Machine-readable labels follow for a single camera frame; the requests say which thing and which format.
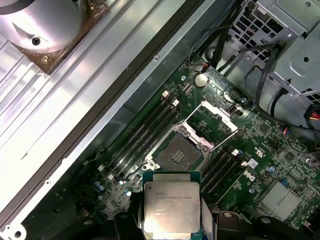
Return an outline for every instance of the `wire bundle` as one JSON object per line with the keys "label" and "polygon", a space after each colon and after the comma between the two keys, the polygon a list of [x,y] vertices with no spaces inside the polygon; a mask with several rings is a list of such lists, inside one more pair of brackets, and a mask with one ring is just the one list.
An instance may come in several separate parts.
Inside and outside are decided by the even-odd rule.
{"label": "wire bundle", "polygon": [[313,112],[310,116],[311,120],[320,120],[320,114]]}

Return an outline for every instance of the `integrated circuit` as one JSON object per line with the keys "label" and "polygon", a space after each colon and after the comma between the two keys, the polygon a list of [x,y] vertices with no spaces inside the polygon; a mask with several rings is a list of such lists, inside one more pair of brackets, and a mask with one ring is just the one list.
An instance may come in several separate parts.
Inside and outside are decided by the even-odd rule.
{"label": "integrated circuit", "polygon": [[285,156],[285,159],[287,159],[289,162],[292,161],[295,158],[295,155],[291,152],[288,152]]}
{"label": "integrated circuit", "polygon": [[259,130],[265,134],[268,130],[269,130],[269,126],[265,123],[263,123],[260,127],[259,127]]}
{"label": "integrated circuit", "polygon": [[182,134],[176,133],[156,162],[168,171],[187,171],[202,155]]}

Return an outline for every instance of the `cable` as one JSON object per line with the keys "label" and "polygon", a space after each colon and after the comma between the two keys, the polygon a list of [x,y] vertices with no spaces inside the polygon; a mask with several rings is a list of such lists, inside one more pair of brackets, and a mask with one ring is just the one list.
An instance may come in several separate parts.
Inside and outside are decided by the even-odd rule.
{"label": "cable", "polygon": [[268,76],[273,64],[275,63],[277,54],[278,54],[278,48],[274,47],[271,50],[270,57],[269,57],[268,61],[266,62],[265,67],[262,71],[260,80],[259,80],[258,85],[256,87],[256,93],[255,93],[255,103],[256,103],[255,107],[256,108],[260,107],[260,99],[261,99],[262,90],[264,88],[267,76]]}
{"label": "cable", "polygon": [[[222,26],[230,23],[230,18],[237,8],[238,8],[238,5],[237,5],[237,1],[235,0],[232,4],[230,4],[230,8],[225,12],[225,14],[223,14],[223,16],[226,16],[226,17],[221,22]],[[222,32],[221,30],[217,30],[217,31],[212,32],[208,36],[208,38],[198,48],[197,53],[199,56],[202,56],[205,53],[205,51],[210,46],[210,44],[212,44],[216,40],[216,38],[221,34],[221,32]]]}
{"label": "cable", "polygon": [[291,150],[293,150],[294,152],[299,153],[299,154],[307,154],[307,155],[313,155],[313,154],[316,154],[316,153],[320,153],[320,150],[315,150],[315,151],[307,152],[307,151],[300,151],[300,150],[298,150],[298,149],[295,149],[295,148],[291,145],[291,143],[290,143],[290,141],[288,140],[288,137],[287,137],[287,135],[290,134],[290,133],[291,133],[291,131],[289,130],[288,127],[286,127],[286,128],[284,129],[284,131],[283,131],[283,138],[284,138],[287,146],[288,146]]}
{"label": "cable", "polygon": [[196,48],[196,45],[198,43],[198,41],[200,40],[200,38],[206,33],[206,32],[210,32],[210,31],[217,31],[217,30],[221,30],[221,29],[225,29],[225,28],[229,28],[232,25],[225,25],[225,26],[216,26],[216,27],[211,27],[208,29],[203,30],[202,32],[200,32],[199,36],[195,39],[195,41],[193,42],[190,52],[188,54],[188,58],[187,58],[187,63],[190,66],[202,66],[203,64],[191,64],[191,55],[194,53],[194,50]]}
{"label": "cable", "polygon": [[256,107],[256,110],[262,114],[265,118],[269,119],[270,121],[274,121],[280,125],[283,126],[288,126],[291,129],[297,129],[297,130],[302,130],[302,131],[306,131],[306,132],[311,132],[311,133],[316,133],[316,134],[320,134],[320,130],[316,130],[316,129],[310,129],[307,127],[303,127],[303,126],[298,126],[298,125],[294,125],[291,123],[287,123],[285,121],[282,121],[278,118],[275,118],[274,116],[269,115],[269,113],[265,112],[261,107]]}
{"label": "cable", "polygon": [[288,93],[288,91],[285,88],[281,88],[280,91],[278,92],[278,94],[275,96],[275,98],[273,99],[273,102],[271,104],[271,108],[270,108],[270,115],[272,117],[275,116],[275,108],[277,105],[277,102],[279,101],[279,99],[283,96],[286,95]]}
{"label": "cable", "polygon": [[260,46],[254,46],[254,47],[248,47],[241,49],[232,55],[224,65],[222,65],[217,71],[221,72],[223,71],[227,66],[229,66],[238,56],[245,52],[253,52],[253,51],[261,51],[261,50],[268,50],[272,49],[275,45],[274,44],[265,44],[265,45],[260,45]]}
{"label": "cable", "polygon": [[[241,1],[239,0],[238,3],[235,4],[235,10],[233,12],[231,12],[231,14],[227,18],[228,23],[233,23],[236,20],[237,16],[240,14],[240,12],[242,10],[241,3],[242,3],[242,0]],[[224,29],[221,32],[218,43],[216,45],[216,49],[215,49],[213,56],[212,56],[212,59],[210,61],[212,67],[215,69],[217,68],[218,63],[221,60],[221,56],[222,56],[223,50],[225,48],[225,43],[228,39],[230,28],[231,28],[231,26],[227,29]]]}
{"label": "cable", "polygon": [[259,69],[261,72],[263,71],[263,69],[258,66],[258,65],[254,65],[250,71],[248,71],[248,73],[244,76],[244,81],[243,81],[243,88],[244,88],[244,91],[245,91],[245,94],[250,97],[249,93],[248,93],[248,77],[254,72],[255,69]]}

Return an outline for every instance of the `ram slot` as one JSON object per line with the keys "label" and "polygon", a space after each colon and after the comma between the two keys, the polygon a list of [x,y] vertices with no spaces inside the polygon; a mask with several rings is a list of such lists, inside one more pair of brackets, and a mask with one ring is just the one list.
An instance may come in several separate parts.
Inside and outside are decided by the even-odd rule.
{"label": "ram slot", "polygon": [[116,169],[118,169],[118,171],[122,169],[128,163],[128,161],[130,161],[130,159],[135,155],[138,149],[140,149],[142,146],[146,144],[146,140],[148,140],[154,134],[155,129],[162,126],[162,123],[171,114],[172,109],[170,106],[167,106],[164,114],[160,115],[159,118],[153,121],[150,128],[146,129],[145,134],[142,134],[140,141],[137,142],[137,144],[133,145],[132,149],[123,156],[123,161],[118,166],[116,166]]}
{"label": "ram slot", "polygon": [[226,171],[228,170],[228,168],[234,163],[233,161],[235,161],[233,156],[230,156],[224,163],[223,165],[220,167],[220,169],[215,172],[215,174],[212,176],[212,179],[210,180],[210,182],[207,184],[207,186],[205,186],[205,188],[207,190],[210,190],[220,178],[223,178],[223,176],[226,174]]}
{"label": "ram slot", "polygon": [[210,161],[210,165],[208,166],[208,170],[203,174],[203,180],[201,185],[205,186],[215,174],[217,170],[220,169],[220,166],[224,163],[225,159],[229,156],[229,153],[223,151],[219,153],[212,161]]}
{"label": "ram slot", "polygon": [[137,132],[133,132],[131,138],[126,142],[126,144],[121,148],[120,152],[115,154],[115,157],[112,157],[112,161],[109,163],[109,166],[114,166],[118,164],[121,159],[128,154],[128,151],[134,151],[136,149],[136,145],[141,142],[142,136],[147,134],[150,128],[159,121],[159,118],[162,118],[169,112],[170,106],[166,102],[162,102],[160,106],[156,108],[155,111],[151,113],[148,119],[139,126]]}
{"label": "ram slot", "polygon": [[168,126],[173,124],[176,117],[177,112],[172,110],[170,115],[163,121],[163,124],[159,124],[159,126],[154,130],[154,134],[147,142],[144,143],[142,149],[137,151],[137,155],[134,156],[125,169],[121,171],[120,177],[123,177],[129,171],[129,169],[132,168],[136,162],[147,153],[147,150],[157,143],[157,139],[168,131]]}
{"label": "ram slot", "polygon": [[[227,171],[224,173],[224,176],[228,176],[229,173],[233,172],[235,170],[235,168],[238,167],[238,162],[237,161],[234,161],[232,163],[232,165],[227,169]],[[214,186],[209,190],[209,193],[211,193],[212,191],[214,191],[215,189],[217,189],[222,183],[223,183],[223,180],[225,178],[224,177],[221,177],[218,179],[218,181],[214,184]]]}

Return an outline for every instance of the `colored wires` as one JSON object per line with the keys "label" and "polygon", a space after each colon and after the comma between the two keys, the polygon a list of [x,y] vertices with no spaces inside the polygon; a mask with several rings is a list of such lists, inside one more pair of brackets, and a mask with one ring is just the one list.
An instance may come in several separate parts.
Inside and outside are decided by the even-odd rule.
{"label": "colored wires", "polygon": [[283,138],[285,140],[285,143],[287,144],[287,146],[293,150],[294,152],[296,153],[299,153],[299,154],[307,154],[307,155],[313,155],[313,154],[316,154],[316,153],[320,153],[320,150],[318,149],[314,149],[313,151],[301,151],[301,150],[298,150],[296,149],[295,147],[292,146],[292,144],[290,143],[289,139],[288,139],[288,134],[291,133],[291,130],[286,127],[283,131]]}
{"label": "colored wires", "polygon": [[290,134],[290,133],[291,133],[291,131],[287,127],[283,131],[283,135],[287,135],[287,134]]}
{"label": "colored wires", "polygon": [[311,120],[320,120],[320,115],[318,113],[313,112],[310,116]]}

